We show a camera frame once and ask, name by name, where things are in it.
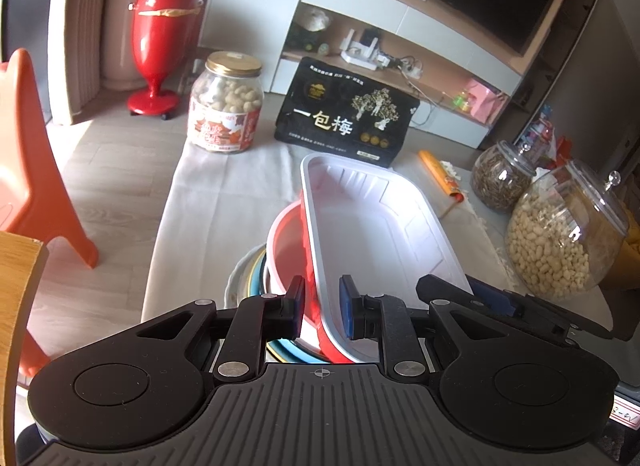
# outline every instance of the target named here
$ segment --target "wooden floor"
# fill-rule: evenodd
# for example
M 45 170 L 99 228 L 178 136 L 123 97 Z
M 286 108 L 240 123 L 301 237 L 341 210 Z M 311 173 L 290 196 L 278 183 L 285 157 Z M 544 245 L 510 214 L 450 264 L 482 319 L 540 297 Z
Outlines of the wooden floor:
M 49 127 L 68 193 L 100 251 L 98 266 L 89 269 L 66 240 L 49 244 L 29 330 L 52 357 L 140 322 L 158 226 L 186 138 L 186 114 L 182 110 L 166 122 L 131 117 L 127 95 L 103 91 L 83 110 L 91 120 Z M 263 114 L 276 117 L 281 103 L 282 96 L 267 96 Z M 447 139 L 412 133 L 421 149 L 456 166 L 470 168 L 478 155 Z M 31 422 L 18 396 L 16 435 Z

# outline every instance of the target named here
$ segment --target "yellow cloth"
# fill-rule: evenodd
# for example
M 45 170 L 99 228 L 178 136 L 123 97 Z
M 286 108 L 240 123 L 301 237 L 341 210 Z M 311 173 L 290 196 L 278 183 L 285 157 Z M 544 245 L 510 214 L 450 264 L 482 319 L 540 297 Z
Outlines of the yellow cloth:
M 639 289 L 640 288 L 640 226 L 624 205 L 629 220 L 629 231 L 622 242 L 620 253 L 609 273 L 600 283 L 601 289 Z

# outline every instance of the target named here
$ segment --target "red base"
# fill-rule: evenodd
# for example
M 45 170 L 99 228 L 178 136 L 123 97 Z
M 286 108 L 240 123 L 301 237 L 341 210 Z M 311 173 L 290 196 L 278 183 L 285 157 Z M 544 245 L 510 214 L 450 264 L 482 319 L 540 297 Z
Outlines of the red base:
M 129 110 L 140 115 L 162 115 L 173 110 L 180 102 L 180 97 L 170 90 L 161 90 L 159 94 L 152 97 L 148 88 L 131 94 L 127 99 Z

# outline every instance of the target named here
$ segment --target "red vase-shaped container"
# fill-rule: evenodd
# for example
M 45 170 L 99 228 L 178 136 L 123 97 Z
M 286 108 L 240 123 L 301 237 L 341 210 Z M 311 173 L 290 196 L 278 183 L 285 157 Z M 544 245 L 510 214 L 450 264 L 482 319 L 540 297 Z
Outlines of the red vase-shaped container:
M 161 85 L 184 57 L 202 0 L 137 0 L 129 5 L 135 14 L 131 42 L 136 67 L 149 88 L 129 97 L 132 115 L 160 115 L 168 119 L 180 97 Z

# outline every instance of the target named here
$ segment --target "gold lid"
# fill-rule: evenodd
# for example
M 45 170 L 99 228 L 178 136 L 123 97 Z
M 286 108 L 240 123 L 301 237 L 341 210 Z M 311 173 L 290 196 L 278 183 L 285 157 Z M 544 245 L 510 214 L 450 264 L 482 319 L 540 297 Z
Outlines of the gold lid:
M 219 76 L 252 78 L 260 75 L 262 64 L 253 56 L 240 52 L 220 51 L 210 54 L 206 67 Z

